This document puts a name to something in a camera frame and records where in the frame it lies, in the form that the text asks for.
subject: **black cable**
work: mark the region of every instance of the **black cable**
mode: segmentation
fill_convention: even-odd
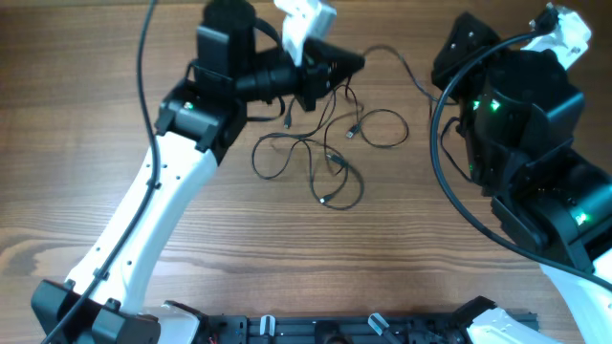
[[[151,120],[149,118],[149,114],[146,109],[146,101],[144,98],[144,89],[142,86],[142,53],[144,51],[144,40],[146,38],[146,32],[148,30],[148,26],[151,21],[151,17],[153,15],[153,10],[155,10],[156,3],[157,3],[157,0],[151,0],[151,2],[149,3],[149,8],[146,13],[146,17],[144,18],[144,23],[142,25],[141,40],[140,40],[140,44],[138,48],[138,57],[137,57],[137,62],[136,62],[137,63],[136,74],[137,74],[137,81],[138,81],[139,101],[140,101],[141,108],[142,108],[142,117],[144,119],[146,135],[148,136],[149,144],[151,146],[151,155],[153,159],[152,168],[151,168],[151,179],[149,180],[148,187],[146,188],[146,192],[144,194],[144,197],[142,198],[141,204],[139,205],[136,213],[134,214],[134,217],[132,218],[129,225],[127,226],[127,229],[123,232],[117,244],[115,245],[115,247],[113,247],[113,250],[108,255],[106,260],[104,261],[104,264],[102,264],[102,266],[99,268],[98,272],[95,273],[94,271],[92,271],[92,273],[94,274],[94,280],[89,285],[89,287],[87,287],[87,290],[85,290],[85,292],[78,298],[78,300],[70,308],[70,310],[66,312],[66,314],[62,317],[62,319],[57,323],[54,329],[47,335],[47,337],[45,337],[45,339],[42,341],[42,344],[49,344],[52,342],[54,337],[68,325],[68,323],[72,320],[72,318],[77,314],[80,307],[85,303],[85,301],[89,299],[89,296],[98,287],[99,283],[102,281],[102,278],[104,277],[108,269],[110,269],[111,265],[115,261],[115,258],[121,251],[123,245],[125,244],[130,234],[136,227],[136,224],[140,220],[142,214],[144,213],[144,210],[146,209],[146,207],[149,204],[149,201],[151,200],[151,196],[153,195],[153,192],[155,191],[155,186],[159,178],[160,156],[159,156],[159,149],[157,146],[157,141],[155,140],[155,134],[153,134]]]
[[[455,159],[452,158],[452,156],[450,155],[450,153],[447,151],[447,148],[444,147],[444,136],[447,134],[448,129],[450,129],[450,126],[452,125],[452,123],[459,121],[460,119],[457,117],[453,117],[450,118],[447,122],[447,125],[444,126],[444,129],[442,130],[442,134],[440,135],[440,147],[442,147],[442,151],[444,152],[444,154],[447,156],[448,160],[450,161],[450,163],[452,164],[452,166],[457,170],[457,172],[459,172],[459,174],[461,175],[461,177],[463,177],[463,179],[466,180],[466,182],[468,183],[473,183],[473,181],[471,180],[470,177],[468,177],[468,175],[466,175],[463,170],[461,169],[461,167],[459,167],[459,165],[457,165],[457,162],[455,162]]]
[[[471,62],[469,62],[467,65],[465,65],[463,68],[461,68],[461,70],[459,70],[459,72],[457,72],[457,74],[454,76],[454,78],[450,81],[450,83],[448,84],[447,88],[445,89],[445,91],[442,93],[442,95],[440,96],[440,101],[438,102],[438,104],[436,105],[436,109],[435,112],[433,114],[433,117],[431,119],[431,128],[429,130],[429,155],[431,156],[431,163],[433,165],[433,172],[438,180],[438,183],[440,184],[440,186],[442,187],[442,190],[444,191],[444,193],[447,195],[448,200],[452,203],[452,205],[457,209],[457,211],[459,211],[459,213],[472,225],[474,226],[479,232],[481,232],[483,235],[485,235],[487,238],[493,240],[494,242],[496,242],[497,244],[499,244],[500,246],[509,249],[510,251],[519,254],[525,258],[531,259],[535,262],[538,262],[540,264],[543,265],[547,265],[549,267],[552,267],[554,269],[559,269],[561,271],[565,271],[567,273],[571,273],[573,275],[576,275],[577,277],[581,277],[584,278],[587,281],[593,282],[597,285],[599,285],[600,287],[612,291],[612,284],[609,282],[606,282],[605,280],[601,279],[600,277],[597,277],[591,273],[586,273],[583,271],[580,271],[578,269],[574,269],[572,267],[568,267],[565,266],[561,263],[552,261],[550,259],[544,258],[536,253],[533,253],[527,249],[524,249],[522,247],[518,247],[517,245],[507,241],[506,239],[504,239],[503,237],[495,234],[494,232],[492,232],[490,229],[488,229],[486,226],[484,226],[480,221],[478,221],[478,219],[476,219],[475,216],[473,216],[473,214],[470,213],[469,210],[467,210],[465,208],[465,206],[461,203],[461,201],[459,201],[459,199],[457,198],[457,196],[452,192],[450,186],[448,185],[447,179],[444,176],[444,172],[442,171],[442,167],[440,165],[440,156],[438,154],[438,126],[440,125],[440,118],[442,116],[442,111],[444,110],[444,106],[445,106],[445,101],[447,101],[448,97],[450,96],[450,94],[453,92],[453,90],[455,89],[455,87],[457,86],[457,84],[459,83],[459,81],[474,67],[476,66],[478,63],[480,63],[482,60],[484,60],[485,58],[489,57],[492,54],[495,54],[507,47],[512,46],[513,44],[517,44],[517,43],[521,43],[524,41],[528,41],[530,39],[534,39],[538,36],[544,35],[544,34],[548,34],[548,32],[530,32],[530,33],[526,33],[526,34],[521,34],[521,35],[517,35],[514,36],[512,38],[509,38],[501,43],[498,43],[497,45],[489,48],[488,50],[486,50],[485,52],[483,52],[482,54],[478,55],[474,60],[472,60]]]
[[[414,74],[412,73],[412,70],[410,69],[410,66],[408,65],[408,62],[406,62],[404,56],[402,54],[400,54],[400,52],[398,52],[395,48],[388,46],[386,44],[379,44],[379,45],[375,45],[372,46],[368,49],[365,50],[365,52],[363,52],[363,57],[367,57],[369,54],[375,52],[375,51],[384,51],[384,52],[388,52],[391,53],[393,55],[395,55],[400,62],[402,62],[402,65],[404,65],[405,70],[408,72],[408,75],[410,76],[410,79],[412,79],[412,82],[414,83],[414,86],[417,87],[417,89],[423,94],[425,95],[427,98],[429,98],[432,101],[437,102],[438,98],[434,97],[431,93],[429,93],[425,87],[423,85],[421,85],[421,83],[419,82],[419,80],[417,80],[416,76],[414,76]],[[350,86],[350,82],[351,82],[351,78],[349,77],[349,79],[346,82],[347,86]],[[457,103],[451,102],[451,103],[446,103],[446,105],[457,105]]]
[[[196,63],[196,60],[192,60],[191,62],[189,62],[189,64],[187,64],[187,70],[185,71],[185,76],[184,76],[185,80],[189,79],[189,74],[191,74],[191,70],[194,68],[195,63]]]
[[[283,117],[283,115],[285,115],[285,100],[283,100],[282,97],[278,97],[278,103],[280,104],[280,113],[278,114],[278,116],[272,117],[272,118],[271,117],[259,117],[259,116],[247,117],[247,121],[267,122],[267,121],[273,121],[273,120]]]
[[[282,49],[283,43],[280,40],[280,34],[278,34],[278,31],[274,28],[274,26],[261,18],[257,18],[255,21],[255,28],[266,34],[276,43],[278,48]]]
[[[332,116],[334,115],[335,111],[336,111],[336,105],[337,105],[337,92],[338,90],[340,90],[341,88],[345,88],[345,94],[348,95],[348,93],[350,92],[350,94],[352,95],[352,99],[351,98],[347,98],[348,101],[351,101],[355,104],[355,110],[351,111],[349,113],[340,115],[335,117],[334,119],[332,119]],[[287,110],[287,116],[291,115],[291,111],[293,109],[293,106],[295,104],[295,98],[292,99],[292,101],[289,103],[289,108]],[[280,176],[285,169],[287,168],[287,166],[289,165],[289,161],[291,160],[291,157],[294,153],[294,149],[297,146],[298,143],[303,143],[308,151],[308,159],[309,159],[309,186],[311,189],[311,192],[313,194],[313,196],[315,197],[315,199],[317,199],[321,204],[323,204],[324,206],[330,208],[330,209],[335,209],[335,210],[348,210],[350,208],[352,208],[353,206],[357,205],[360,201],[361,198],[363,197],[363,192],[365,189],[365,183],[363,180],[363,177],[361,176],[361,174],[359,173],[359,171],[353,166],[351,165],[343,156],[342,154],[335,149],[334,147],[331,147],[327,144],[327,135],[328,135],[328,131],[329,128],[336,123],[338,120],[343,119],[343,118],[348,118],[348,117],[355,117],[355,125],[353,125],[353,127],[351,128],[351,130],[349,130],[349,133],[351,133],[349,138],[353,138],[353,136],[357,133],[361,134],[361,137],[363,138],[363,140],[365,142],[367,142],[369,145],[376,147],[376,148],[392,148],[395,147],[403,142],[405,142],[408,138],[409,135],[409,127],[408,127],[408,123],[405,121],[405,119],[400,116],[400,114],[396,113],[395,111],[391,111],[391,110],[387,110],[387,109],[377,109],[377,110],[373,110],[368,112],[367,114],[360,116],[360,114],[363,113],[363,109],[364,106],[362,103],[360,103],[357,99],[357,96],[355,95],[355,93],[353,92],[353,90],[348,87],[347,85],[339,85],[338,87],[336,87],[334,90],[332,90],[327,103],[325,104],[325,107],[323,108],[323,112],[321,113],[321,117],[320,120],[317,124],[317,127],[313,130],[310,131],[308,133],[304,133],[304,134],[287,134],[287,133],[270,133],[268,135],[265,135],[261,138],[259,138],[259,140],[257,141],[257,143],[255,144],[255,146],[252,149],[252,153],[251,153],[251,166],[252,169],[254,171],[254,173],[261,179],[263,180],[271,180],[274,179],[278,176]],[[391,144],[377,144],[374,143],[372,141],[370,141],[367,136],[363,133],[362,131],[362,127],[364,125],[364,121],[367,118],[371,118],[372,116],[379,114],[379,113],[387,113],[387,114],[392,114],[396,117],[398,117],[401,121],[402,124],[404,126],[404,130],[405,130],[405,134],[402,137],[401,140],[395,142],[395,143],[391,143]],[[321,130],[323,127],[325,127],[324,130],[324,134],[323,134],[323,142],[319,142],[317,140],[313,140],[310,139],[310,137],[314,134],[316,134],[319,130]],[[278,170],[276,173],[272,174],[271,176],[264,176],[261,173],[259,173],[259,171],[257,170],[257,168],[255,167],[255,153],[257,151],[257,148],[259,147],[259,145],[261,144],[261,142],[263,142],[264,140],[270,140],[270,139],[282,139],[282,138],[287,138],[287,139],[293,139],[295,140],[294,144],[291,146],[291,149],[289,151],[289,154],[287,155],[287,159],[285,160],[285,163],[283,164],[283,166],[280,168],[280,170]],[[327,167],[329,169],[329,172],[331,175],[333,176],[337,176],[338,174],[340,174],[342,171],[344,171],[344,175],[343,175],[343,180],[340,183],[340,185],[336,188],[335,191],[333,191],[330,194],[327,194],[323,197],[318,196],[318,194],[315,191],[315,171],[313,169],[313,164],[312,164],[312,160],[313,160],[313,153],[311,150],[311,147],[309,145],[309,143],[313,143],[316,145],[319,145],[321,147],[323,147],[323,153],[324,153],[324,157],[325,157],[325,162],[327,164]],[[332,167],[332,162],[334,162],[335,164],[339,165],[339,170],[335,171],[334,168]],[[330,205],[329,202],[334,199],[339,193],[340,191],[346,186],[347,181],[348,181],[348,175],[349,173],[352,173],[353,175],[355,175],[355,177],[358,180],[358,183],[360,185],[360,194],[357,197],[357,199],[352,202],[351,204],[347,205],[347,206],[334,206],[334,205]]]

